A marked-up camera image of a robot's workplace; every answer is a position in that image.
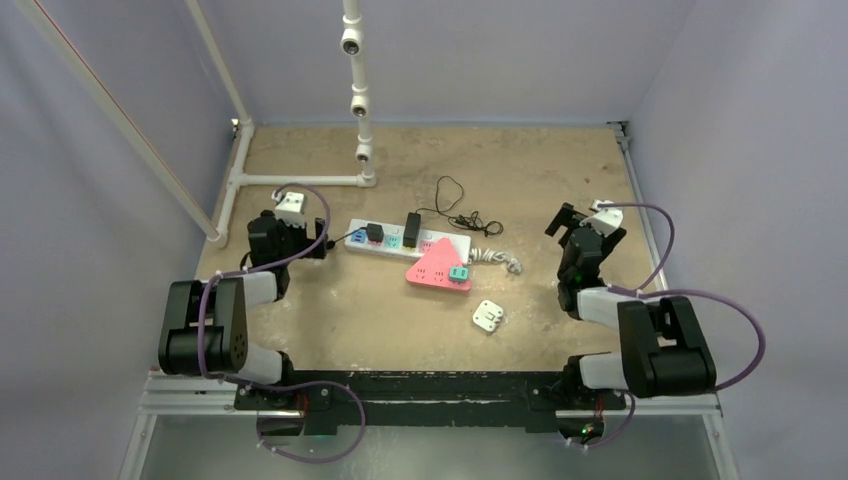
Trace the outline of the white multicolour power strip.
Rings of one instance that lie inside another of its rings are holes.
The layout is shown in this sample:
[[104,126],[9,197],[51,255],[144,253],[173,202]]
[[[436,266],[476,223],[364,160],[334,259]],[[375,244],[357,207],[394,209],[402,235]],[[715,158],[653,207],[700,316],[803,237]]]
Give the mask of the white multicolour power strip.
[[[372,241],[369,239],[367,227],[371,224],[381,227],[383,233],[381,241]],[[351,235],[343,239],[343,245],[350,251],[417,261],[438,241],[448,239],[463,264],[468,264],[470,260],[472,242],[471,237],[468,235],[420,229],[414,246],[407,247],[403,244],[403,225],[354,218],[350,221],[348,230],[351,232]]]

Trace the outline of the pink triangular power socket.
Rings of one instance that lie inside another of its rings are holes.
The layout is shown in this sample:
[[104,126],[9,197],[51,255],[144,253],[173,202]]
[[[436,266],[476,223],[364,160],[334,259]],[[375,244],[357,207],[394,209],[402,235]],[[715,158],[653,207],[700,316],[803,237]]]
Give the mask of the pink triangular power socket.
[[457,249],[449,239],[438,240],[430,249],[407,270],[405,279],[409,284],[456,292],[471,290],[471,279],[465,283],[455,283],[448,279],[451,266],[465,266]]

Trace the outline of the white square plug adapter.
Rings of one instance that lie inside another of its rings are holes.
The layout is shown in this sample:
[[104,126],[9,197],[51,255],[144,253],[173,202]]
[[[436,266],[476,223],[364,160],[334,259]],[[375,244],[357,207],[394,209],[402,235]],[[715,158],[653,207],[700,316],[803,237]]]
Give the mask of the white square plug adapter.
[[486,332],[494,333],[505,317],[504,309],[490,300],[483,300],[472,314],[472,323]]

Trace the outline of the teal white plug adapter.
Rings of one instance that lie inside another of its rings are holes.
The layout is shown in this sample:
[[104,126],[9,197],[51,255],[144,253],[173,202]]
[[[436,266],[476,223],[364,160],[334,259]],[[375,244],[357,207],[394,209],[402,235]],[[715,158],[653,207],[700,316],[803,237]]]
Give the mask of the teal white plug adapter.
[[448,279],[455,283],[465,283],[469,279],[469,269],[464,266],[451,266],[448,270]]

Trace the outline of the black power adapter with switch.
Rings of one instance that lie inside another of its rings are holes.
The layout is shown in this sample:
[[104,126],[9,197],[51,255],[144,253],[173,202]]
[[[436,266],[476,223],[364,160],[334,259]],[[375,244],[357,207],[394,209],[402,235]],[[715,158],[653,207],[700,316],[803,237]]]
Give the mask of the black power adapter with switch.
[[343,241],[350,239],[354,243],[367,243],[367,242],[376,242],[380,243],[384,238],[384,230],[383,227],[377,223],[366,223],[363,226],[360,226],[356,229],[347,232],[340,238],[335,240],[329,240],[327,242],[327,249],[332,250]]

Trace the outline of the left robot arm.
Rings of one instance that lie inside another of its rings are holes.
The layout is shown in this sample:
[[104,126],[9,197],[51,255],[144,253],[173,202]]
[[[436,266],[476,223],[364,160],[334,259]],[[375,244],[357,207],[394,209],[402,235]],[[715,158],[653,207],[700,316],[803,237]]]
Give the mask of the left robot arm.
[[259,385],[260,397],[272,408],[292,405],[298,382],[290,376],[291,360],[249,339],[247,314],[285,297],[292,261],[326,257],[327,221],[316,218],[314,228],[311,238],[305,225],[265,210],[247,224],[249,251],[241,270],[172,283],[158,344],[160,370]]

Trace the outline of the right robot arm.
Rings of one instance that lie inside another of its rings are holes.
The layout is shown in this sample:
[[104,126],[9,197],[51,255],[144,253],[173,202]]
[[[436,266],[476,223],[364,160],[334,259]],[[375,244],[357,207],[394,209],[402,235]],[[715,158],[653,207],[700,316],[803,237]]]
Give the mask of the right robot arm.
[[571,356],[554,392],[576,407],[600,391],[618,390],[637,398],[700,395],[716,385],[716,367],[691,302],[683,296],[649,300],[617,290],[600,267],[625,237],[618,208],[595,207],[593,214],[563,204],[545,230],[562,257],[557,295],[562,311],[577,321],[615,331],[616,352]]

